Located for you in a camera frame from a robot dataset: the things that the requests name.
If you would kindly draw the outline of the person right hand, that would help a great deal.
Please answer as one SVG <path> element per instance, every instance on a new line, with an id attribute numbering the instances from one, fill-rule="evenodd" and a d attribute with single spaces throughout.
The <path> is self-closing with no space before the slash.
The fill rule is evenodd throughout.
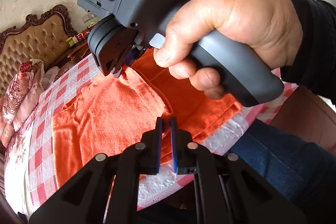
<path id="1" fill-rule="evenodd" d="M 154 51 L 158 66 L 176 79 L 189 79 L 211 99 L 221 99 L 224 88 L 213 68 L 197 69 L 187 58 L 193 43 L 212 30 L 249 45 L 270 69 L 290 66 L 303 39 L 291 0 L 192 0 L 181 7 L 166 28 L 166 39 Z"/>

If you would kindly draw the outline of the black sleeve right forearm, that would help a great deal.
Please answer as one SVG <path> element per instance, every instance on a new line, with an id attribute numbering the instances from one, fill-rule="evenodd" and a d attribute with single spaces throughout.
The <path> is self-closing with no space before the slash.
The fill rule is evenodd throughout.
<path id="1" fill-rule="evenodd" d="M 335 104 L 335 7 L 323 0 L 291 0 L 303 30 L 292 65 L 282 80 L 304 86 Z"/>

